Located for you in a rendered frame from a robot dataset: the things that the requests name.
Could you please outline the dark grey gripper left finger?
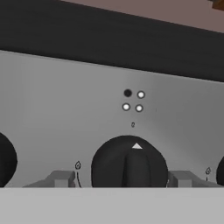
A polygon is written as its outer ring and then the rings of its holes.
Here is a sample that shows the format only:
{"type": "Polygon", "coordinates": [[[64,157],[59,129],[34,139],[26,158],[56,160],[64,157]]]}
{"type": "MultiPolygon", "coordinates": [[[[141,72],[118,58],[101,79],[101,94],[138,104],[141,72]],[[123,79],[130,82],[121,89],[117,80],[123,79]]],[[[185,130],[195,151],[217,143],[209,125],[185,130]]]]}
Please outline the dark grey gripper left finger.
{"type": "Polygon", "coordinates": [[[27,187],[75,187],[74,171],[52,171],[45,179],[27,185],[27,187]]]}

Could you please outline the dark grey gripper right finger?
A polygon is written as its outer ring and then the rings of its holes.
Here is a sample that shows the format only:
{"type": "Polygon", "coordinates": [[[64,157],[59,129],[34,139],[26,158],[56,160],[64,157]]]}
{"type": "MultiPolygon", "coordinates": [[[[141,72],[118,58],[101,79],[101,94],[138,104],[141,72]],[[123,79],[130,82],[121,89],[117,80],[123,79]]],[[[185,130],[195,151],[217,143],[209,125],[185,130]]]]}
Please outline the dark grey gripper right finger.
{"type": "Polygon", "coordinates": [[[191,171],[169,171],[168,187],[220,187],[214,182],[203,180],[191,171]]]}

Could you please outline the black stove knob white triangle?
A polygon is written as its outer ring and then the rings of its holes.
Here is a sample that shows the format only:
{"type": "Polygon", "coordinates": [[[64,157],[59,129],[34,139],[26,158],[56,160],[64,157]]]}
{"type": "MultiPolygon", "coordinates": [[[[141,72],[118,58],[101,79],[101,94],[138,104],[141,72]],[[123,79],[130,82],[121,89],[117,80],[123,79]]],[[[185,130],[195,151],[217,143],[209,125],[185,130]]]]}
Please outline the black stove knob white triangle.
{"type": "Polygon", "coordinates": [[[165,158],[139,136],[108,140],[92,160],[92,187],[166,187],[167,181],[165,158]]]}

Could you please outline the grey and black stove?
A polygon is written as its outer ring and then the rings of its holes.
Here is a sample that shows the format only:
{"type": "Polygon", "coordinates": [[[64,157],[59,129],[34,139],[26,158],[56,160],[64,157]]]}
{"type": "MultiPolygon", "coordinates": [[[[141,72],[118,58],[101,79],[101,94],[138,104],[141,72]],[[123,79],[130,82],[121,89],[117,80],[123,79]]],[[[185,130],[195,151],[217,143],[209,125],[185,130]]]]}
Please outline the grey and black stove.
{"type": "Polygon", "coordinates": [[[214,181],[224,158],[224,33],[61,0],[0,0],[0,133],[10,186],[55,170],[91,184],[109,139],[133,135],[172,171],[214,181]]]}

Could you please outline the brown wooden cabinet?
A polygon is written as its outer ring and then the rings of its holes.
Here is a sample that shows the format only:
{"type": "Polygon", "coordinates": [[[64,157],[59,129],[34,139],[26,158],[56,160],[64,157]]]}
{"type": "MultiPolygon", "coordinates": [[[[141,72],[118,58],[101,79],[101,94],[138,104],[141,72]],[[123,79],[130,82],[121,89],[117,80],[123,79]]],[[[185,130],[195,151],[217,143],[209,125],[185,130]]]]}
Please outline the brown wooden cabinet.
{"type": "Polygon", "coordinates": [[[224,11],[224,0],[210,0],[212,8],[219,11],[224,11]]]}

